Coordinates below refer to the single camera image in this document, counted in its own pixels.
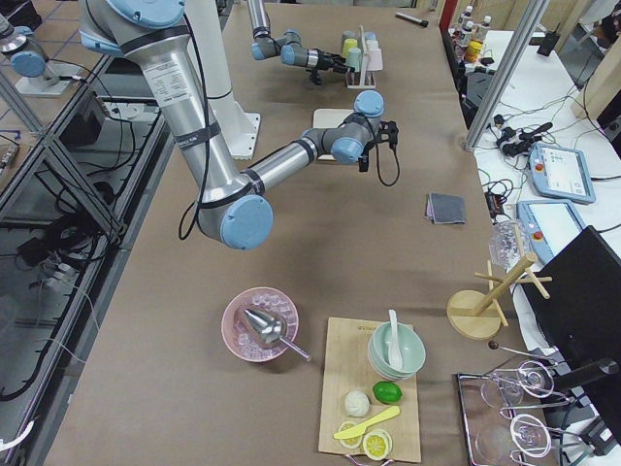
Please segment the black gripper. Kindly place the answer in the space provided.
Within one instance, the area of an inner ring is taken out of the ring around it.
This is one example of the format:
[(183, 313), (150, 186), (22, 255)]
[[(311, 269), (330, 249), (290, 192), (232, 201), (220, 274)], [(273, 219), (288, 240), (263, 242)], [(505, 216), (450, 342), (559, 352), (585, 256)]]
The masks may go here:
[(369, 151), (372, 148), (378, 149), (378, 146), (384, 143), (387, 143), (392, 150), (396, 166), (399, 166), (397, 155), (398, 133), (399, 129), (394, 120), (381, 121), (375, 139), (364, 146), (362, 154), (358, 158), (359, 171), (367, 172), (369, 170)]
[(341, 73), (343, 71), (343, 58), (335, 53), (326, 52), (323, 50), (317, 51), (317, 70), (328, 71), (332, 70), (335, 73)]

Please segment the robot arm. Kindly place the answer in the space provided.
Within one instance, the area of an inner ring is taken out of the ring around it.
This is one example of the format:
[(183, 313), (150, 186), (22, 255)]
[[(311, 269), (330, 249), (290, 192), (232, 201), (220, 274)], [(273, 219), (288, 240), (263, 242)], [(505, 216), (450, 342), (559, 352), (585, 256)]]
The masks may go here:
[(235, 250), (252, 250), (269, 236), (273, 209), (264, 193), (330, 154), (345, 165), (368, 168), (369, 151), (394, 150), (398, 128), (382, 120), (384, 100), (360, 92), (353, 111), (335, 128), (312, 128), (286, 146), (239, 170), (206, 90), (194, 21), (182, 1), (82, 1), (82, 44), (137, 64), (147, 81), (198, 187), (192, 223)]
[(250, 49), (255, 60), (279, 57), (285, 65), (310, 71), (310, 79), (315, 84), (321, 84), (319, 71), (333, 70), (341, 74), (348, 72), (349, 67), (342, 56), (304, 47), (300, 34), (294, 29), (286, 30), (280, 37), (273, 37), (264, 2), (249, 0), (247, 5), (254, 39)]

